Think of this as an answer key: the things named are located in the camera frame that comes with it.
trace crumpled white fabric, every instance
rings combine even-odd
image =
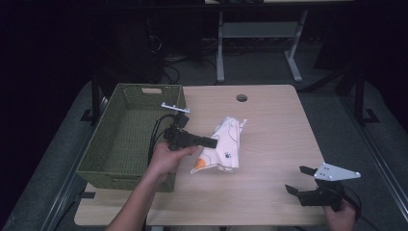
[[[240,133],[246,122],[247,119],[240,123],[234,117],[226,117],[211,136],[212,139],[218,140],[217,147],[204,147],[190,174],[210,167],[218,167],[227,172],[239,167]]]

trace orange patch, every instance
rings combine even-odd
[[[198,160],[195,162],[194,168],[195,169],[200,169],[206,166],[206,163],[203,159],[198,158]]]

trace wooden table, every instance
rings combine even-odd
[[[184,87],[190,121],[186,130],[211,136],[226,116],[248,121],[241,134],[240,167],[233,173],[216,167],[190,175],[198,153],[183,159],[175,190],[158,192],[148,225],[316,225],[321,207],[302,207],[285,184],[314,190],[314,178],[299,166],[319,167],[319,146],[292,86]],[[236,99],[247,96],[246,102]],[[81,200],[75,222],[107,225],[130,192],[98,190]]]

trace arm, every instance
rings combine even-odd
[[[178,151],[170,151],[167,143],[159,143],[146,173],[106,230],[141,230],[154,195],[159,186],[166,180],[167,174],[175,173],[181,159],[191,155],[196,150],[196,146],[191,146]]]
[[[347,201],[342,201],[342,208],[339,212],[334,212],[330,206],[323,206],[326,214],[327,226],[330,231],[351,231],[356,219],[356,211]]]

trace basket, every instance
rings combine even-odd
[[[150,137],[157,119],[186,108],[181,86],[119,84],[108,102],[76,172],[98,189],[133,190],[147,169]],[[163,132],[172,122],[164,119]],[[174,190],[169,174],[159,192]]]

